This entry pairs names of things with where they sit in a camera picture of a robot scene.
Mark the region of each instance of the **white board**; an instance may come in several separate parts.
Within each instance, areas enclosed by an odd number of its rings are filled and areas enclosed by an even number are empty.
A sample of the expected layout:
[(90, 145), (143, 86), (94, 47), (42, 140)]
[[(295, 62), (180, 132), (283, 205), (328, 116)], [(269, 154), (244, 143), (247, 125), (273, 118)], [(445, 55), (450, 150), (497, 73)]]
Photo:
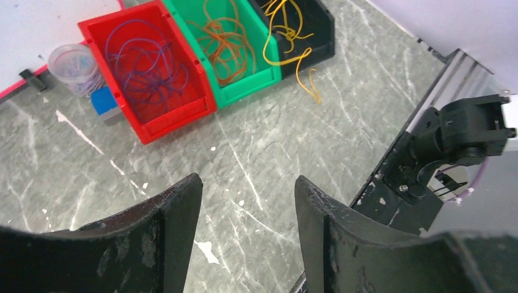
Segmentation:
[(52, 50), (81, 43), (77, 23), (123, 9), (121, 0), (0, 0), (0, 98), (46, 70)]
[(518, 93), (518, 1), (368, 1), (442, 55), (462, 49)]

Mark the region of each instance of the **tangled cord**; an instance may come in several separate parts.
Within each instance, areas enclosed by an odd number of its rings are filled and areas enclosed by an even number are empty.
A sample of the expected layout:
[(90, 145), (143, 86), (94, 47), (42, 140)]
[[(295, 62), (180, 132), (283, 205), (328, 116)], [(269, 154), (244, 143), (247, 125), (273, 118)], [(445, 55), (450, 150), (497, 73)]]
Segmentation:
[[(216, 79), (222, 87), (236, 82), (244, 77), (248, 69), (249, 53), (252, 57), (252, 72), (255, 73), (255, 53), (250, 45), (246, 30), (239, 22), (239, 13), (234, 0), (229, 0), (234, 10), (235, 18), (220, 17), (212, 19), (207, 11), (207, 2), (203, 3), (203, 12), (207, 17), (206, 24), (201, 27), (193, 21), (187, 21), (207, 35), (197, 39), (198, 43), (206, 43), (202, 45), (203, 52), (214, 68)], [(232, 31), (224, 31), (224, 23), (230, 23), (234, 26)], [(217, 68), (224, 68), (226, 73), (221, 74)]]
[[(160, 45), (149, 38), (131, 38), (120, 47), (116, 53), (109, 52), (108, 47), (112, 37), (122, 27), (130, 23), (142, 23), (151, 27), (166, 42), (165, 35), (154, 25), (145, 20), (129, 20), (119, 24), (108, 36), (104, 46), (104, 56), (110, 70), (122, 88), (124, 97), (130, 101), (138, 119), (145, 123), (137, 105), (164, 105), (164, 113), (169, 111), (167, 100), (174, 94), (182, 95), (188, 80), (189, 72), (183, 64), (176, 65), (170, 47), (172, 44)], [(143, 45), (154, 49), (144, 49)], [(184, 72), (185, 81), (175, 86), (181, 72)]]
[[(300, 19), (299, 27), (298, 27), (297, 30), (294, 30), (294, 29), (292, 29), (292, 28), (290, 28), (288, 26), (288, 15), (287, 15), (286, 6), (285, 6), (286, 2), (288, 2), (288, 1), (290, 2), (291, 5), (293, 5), (293, 7), (295, 8), (295, 11), (297, 11), (297, 15), (298, 15), (298, 17)], [(309, 82), (310, 82), (310, 85), (311, 85), (311, 88), (312, 88), (313, 91), (309, 90), (302, 83), (301, 78), (299, 77), (299, 68), (301, 66), (302, 59), (306, 58), (307, 56), (309, 56), (309, 54), (311, 54), (311, 52), (312, 52), (311, 47), (306, 48), (306, 50), (304, 50), (304, 52), (300, 56), (296, 56), (296, 57), (293, 57), (293, 58), (290, 58), (290, 59), (287, 59), (287, 60), (283, 60), (283, 61), (280, 61), (280, 62), (271, 61), (271, 60), (269, 60), (266, 57), (266, 48), (268, 47), (268, 43), (270, 42), (270, 39), (272, 37), (272, 30), (273, 29), (276, 29), (276, 31), (279, 34), (281, 34), (282, 36), (284, 36), (286, 38), (286, 40), (288, 40), (288, 42), (291, 44), (291, 48), (289, 50), (285, 51), (285, 53), (289, 53), (289, 52), (293, 51), (293, 49), (295, 48), (295, 40), (302, 40), (302, 39), (305, 39), (305, 38), (309, 38), (309, 37), (311, 37), (313, 35), (313, 34), (308, 34), (308, 35), (303, 36), (303, 37), (300, 36), (300, 34), (302, 32), (302, 24), (304, 22), (304, 20), (302, 18), (301, 9), (295, 3), (294, 0), (269, 0), (269, 2), (266, 3), (265, 5), (263, 5), (261, 8), (262, 9), (266, 8), (265, 11), (264, 11), (264, 15), (266, 15), (267, 17), (270, 17), (270, 24), (269, 24), (269, 29), (268, 29), (268, 38), (266, 39), (266, 43), (264, 44), (264, 48), (263, 48), (263, 58), (264, 58), (264, 60), (268, 64), (270, 64), (270, 65), (277, 65), (277, 66), (286, 65), (286, 64), (289, 64), (289, 63), (292, 63), (292, 62), (297, 62), (297, 67), (295, 69), (295, 76), (297, 77), (297, 81), (299, 82), (301, 87), (306, 92), (308, 92), (315, 99), (315, 101), (318, 104), (320, 104), (322, 102), (322, 98), (320, 97), (320, 93), (317, 91), (317, 89), (315, 88), (315, 85), (313, 84), (313, 76), (312, 76), (312, 73), (314, 71), (316, 71), (316, 69), (311, 68), (311, 70), (309, 72)], [(277, 15), (277, 12), (279, 10), (281, 10), (281, 9), (282, 9), (282, 15), (283, 15), (283, 24), (281, 24), (281, 25), (274, 25), (274, 18)]]

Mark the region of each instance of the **black bin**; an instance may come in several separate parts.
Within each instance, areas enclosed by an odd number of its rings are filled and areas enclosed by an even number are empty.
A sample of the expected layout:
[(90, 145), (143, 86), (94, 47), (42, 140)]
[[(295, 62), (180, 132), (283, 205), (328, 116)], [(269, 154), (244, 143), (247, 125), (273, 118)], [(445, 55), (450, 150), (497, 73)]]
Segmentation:
[[(269, 0), (249, 0), (251, 6), (259, 14), (266, 27), (269, 27), (270, 19), (264, 15), (266, 8), (262, 9)], [(293, 57), (302, 55), (306, 48), (311, 47), (312, 52), (309, 56), (302, 59), (299, 71), (315, 64), (327, 60), (335, 55), (335, 18), (329, 13), (326, 6), (320, 0), (296, 0), (302, 12), (302, 31), (300, 36), (314, 33), (309, 38), (296, 39), (294, 41), (294, 49), (292, 52), (285, 53), (291, 48), (291, 43), (286, 40), (278, 31), (282, 29), (273, 28), (272, 37), (277, 40), (279, 47), (280, 60), (288, 60)], [(286, 14), (288, 15), (288, 26), (297, 30), (299, 27), (299, 17), (297, 11), (286, 2)], [(283, 25), (282, 10), (279, 10), (274, 18), (275, 25)], [(297, 62), (291, 62), (281, 66), (282, 79), (288, 78), (295, 74)]]

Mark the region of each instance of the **clear plastic container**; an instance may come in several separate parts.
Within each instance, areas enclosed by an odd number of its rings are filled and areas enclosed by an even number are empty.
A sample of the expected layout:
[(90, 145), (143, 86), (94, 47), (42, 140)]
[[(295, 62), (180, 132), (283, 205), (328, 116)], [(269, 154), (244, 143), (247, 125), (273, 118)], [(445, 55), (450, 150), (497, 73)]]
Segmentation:
[(90, 49), (83, 45), (64, 45), (49, 57), (48, 69), (78, 95), (89, 96), (104, 84), (103, 75)]

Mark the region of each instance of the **gray marble surface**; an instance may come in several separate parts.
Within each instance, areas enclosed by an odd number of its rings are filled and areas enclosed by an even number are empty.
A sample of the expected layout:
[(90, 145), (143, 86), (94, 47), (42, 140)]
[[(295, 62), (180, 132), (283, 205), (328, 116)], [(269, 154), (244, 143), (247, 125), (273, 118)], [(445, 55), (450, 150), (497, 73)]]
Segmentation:
[(287, 292), (303, 271), (297, 176), (350, 203), (443, 66), (364, 0), (323, 2), (337, 55), (314, 74), (321, 105), (289, 78), (144, 146), (52, 79), (4, 99), (0, 224), (76, 229), (197, 172), (185, 292)]

